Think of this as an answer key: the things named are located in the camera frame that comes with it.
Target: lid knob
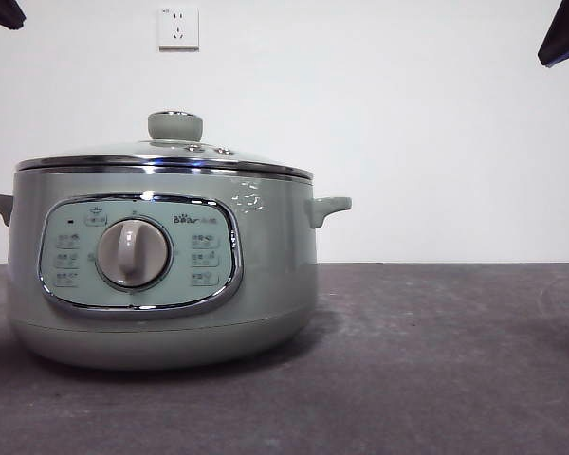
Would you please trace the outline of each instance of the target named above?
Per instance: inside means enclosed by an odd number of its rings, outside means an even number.
[[[202,137],[202,118],[183,111],[154,112],[148,117],[152,139],[191,140]]]

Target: chrome trim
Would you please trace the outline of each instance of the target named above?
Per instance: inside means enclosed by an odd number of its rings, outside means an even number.
[[[287,182],[312,185],[312,180],[282,175],[280,173],[254,173],[250,171],[235,171],[229,169],[158,167],[158,166],[59,166],[54,168],[32,168],[18,171],[19,173],[184,173],[190,175],[220,175],[225,177],[267,178]]]
[[[312,180],[313,175],[302,169],[266,164],[255,161],[237,161],[235,159],[203,158],[166,155],[77,155],[55,156],[50,158],[35,158],[21,161],[15,167],[16,171],[38,168],[76,167],[76,166],[154,166],[159,168],[192,168],[219,169],[233,171],[250,171],[254,173],[290,175]]]
[[[165,116],[189,116],[189,117],[198,117],[196,114],[190,114],[189,112],[184,112],[184,111],[159,111],[159,112],[153,112],[152,114],[150,114],[151,116],[155,116],[155,115],[165,115]]]
[[[100,201],[118,201],[118,200],[143,200],[142,194],[138,193],[121,193],[121,194],[88,194],[84,196],[76,196],[67,198],[55,204],[46,214],[45,225],[43,228],[42,238],[40,242],[40,251],[38,252],[38,279],[42,285],[43,291],[47,299],[54,303],[58,308],[74,312],[79,316],[89,318],[108,318],[108,319],[159,319],[159,318],[173,318],[179,316],[195,315],[205,313],[223,305],[228,299],[233,296],[243,279],[243,257],[240,245],[240,232],[236,223],[236,218],[231,209],[221,201],[216,199],[208,199],[201,196],[180,196],[175,194],[154,194],[152,201],[154,202],[178,202],[184,204],[191,204],[193,201],[202,201],[202,205],[210,205],[215,207],[224,215],[229,229],[229,241],[231,248],[232,270],[229,274],[226,283],[213,292],[211,295],[189,302],[174,303],[168,305],[140,305],[140,306],[98,306],[76,303],[74,301],[64,300],[57,297],[46,285],[45,277],[42,274],[42,255],[45,247],[46,225],[51,213],[57,208],[66,204],[75,204],[81,202],[100,202]],[[127,289],[128,292],[135,292],[137,290]]]

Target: stainless steel rim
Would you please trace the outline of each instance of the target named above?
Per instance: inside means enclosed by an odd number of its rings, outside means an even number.
[[[225,177],[267,178],[287,182],[312,185],[307,178],[284,175],[281,173],[255,173],[252,171],[236,171],[229,169],[183,168],[173,166],[57,166],[50,168],[29,168],[20,173],[184,173],[190,175],[220,175]]]
[[[277,164],[258,163],[253,161],[236,161],[233,159],[190,158],[184,156],[135,156],[135,155],[79,155],[36,158],[22,161],[16,166],[17,171],[29,169],[49,169],[71,167],[71,172],[81,172],[78,166],[152,166],[155,168],[187,168],[207,170],[247,171],[261,174],[280,174],[312,180],[308,171]]]

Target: electrical socket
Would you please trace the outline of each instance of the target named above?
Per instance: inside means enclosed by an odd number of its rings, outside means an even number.
[[[162,8],[158,12],[158,48],[199,48],[198,9]]]

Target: gray countertop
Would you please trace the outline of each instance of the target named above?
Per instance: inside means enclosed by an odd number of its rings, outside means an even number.
[[[26,352],[0,265],[0,454],[569,454],[569,264],[320,266],[283,346],[106,373]]]

